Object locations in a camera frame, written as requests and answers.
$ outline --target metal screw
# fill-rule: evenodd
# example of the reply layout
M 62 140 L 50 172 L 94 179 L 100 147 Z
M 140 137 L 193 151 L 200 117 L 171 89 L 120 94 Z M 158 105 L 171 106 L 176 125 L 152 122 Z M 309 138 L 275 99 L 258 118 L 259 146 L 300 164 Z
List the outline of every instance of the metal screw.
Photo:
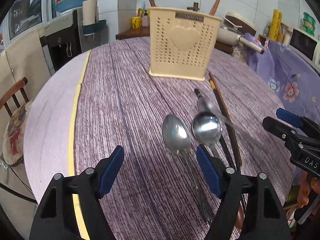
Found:
M 61 179 L 61 173 L 57 173 L 53 176 L 55 180 Z
M 262 173 L 259 174 L 259 177 L 260 177 L 261 179 L 266 179 L 266 178 L 267 178 L 267 175 L 262 172 Z
M 88 175 L 94 173 L 94 168 L 87 168 L 87 169 L 85 170 L 85 173 L 88 174 Z
M 234 174 L 235 173 L 235 170 L 233 168 L 226 168 L 226 172 L 229 173 L 229 174 Z

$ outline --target stacked green container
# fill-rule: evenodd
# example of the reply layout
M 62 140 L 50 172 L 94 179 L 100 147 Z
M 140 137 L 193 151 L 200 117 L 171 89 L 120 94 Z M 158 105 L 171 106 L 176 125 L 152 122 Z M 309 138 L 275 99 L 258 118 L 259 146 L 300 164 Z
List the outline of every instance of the stacked green container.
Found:
M 309 33 L 312 36 L 315 36 L 315 25 L 316 25 L 316 21 L 315 19 L 308 13 L 304 12 L 303 13 L 303 25 L 302 25 L 302 29 L 306 32 Z

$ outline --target microwave oven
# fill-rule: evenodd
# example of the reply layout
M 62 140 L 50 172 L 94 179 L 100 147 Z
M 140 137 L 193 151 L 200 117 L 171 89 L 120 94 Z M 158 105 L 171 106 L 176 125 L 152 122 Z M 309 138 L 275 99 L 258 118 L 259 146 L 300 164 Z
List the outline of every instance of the microwave oven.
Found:
M 303 30 L 293 28 L 288 47 L 320 73 L 320 41 Z

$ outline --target chair seat cushion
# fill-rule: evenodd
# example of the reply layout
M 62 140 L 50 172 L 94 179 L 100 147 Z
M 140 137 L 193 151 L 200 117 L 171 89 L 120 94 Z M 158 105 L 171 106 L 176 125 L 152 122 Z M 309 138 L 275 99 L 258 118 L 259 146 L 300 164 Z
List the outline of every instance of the chair seat cushion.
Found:
M 11 166 L 23 161 L 23 136 L 31 104 L 29 101 L 14 111 L 5 129 L 2 152 L 4 160 Z

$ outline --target purple wood-grain table surface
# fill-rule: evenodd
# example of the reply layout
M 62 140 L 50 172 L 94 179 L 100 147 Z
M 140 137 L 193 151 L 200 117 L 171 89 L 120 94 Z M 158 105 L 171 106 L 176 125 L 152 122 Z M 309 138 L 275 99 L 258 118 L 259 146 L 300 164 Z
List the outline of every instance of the purple wood-grain table surface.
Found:
M 149 76 L 150 39 L 116 41 L 91 51 L 78 100 L 74 161 L 79 174 L 95 167 L 117 145 L 125 160 L 102 209 L 117 240 L 203 239 L 208 228 L 196 192 L 178 156 L 162 142 L 161 125 L 176 114 L 191 127 L 197 114 L 198 87 L 217 106 L 208 83 Z M 67 63 L 36 97 L 26 125 L 24 156 L 30 185 L 38 201 L 52 176 L 68 175 L 68 130 L 76 85 L 86 53 Z M 236 132 L 242 173 L 268 175 L 284 203 L 294 167 L 284 143 L 265 132 L 262 120 L 283 107 L 278 97 L 246 64 L 214 50 L 209 70 L 216 76 L 231 120 L 257 140 L 266 152 Z M 228 134 L 223 136 L 232 153 Z M 209 192 L 196 162 L 198 143 L 192 138 L 189 156 L 212 209 L 219 200 Z M 227 164 L 220 145 L 217 150 Z

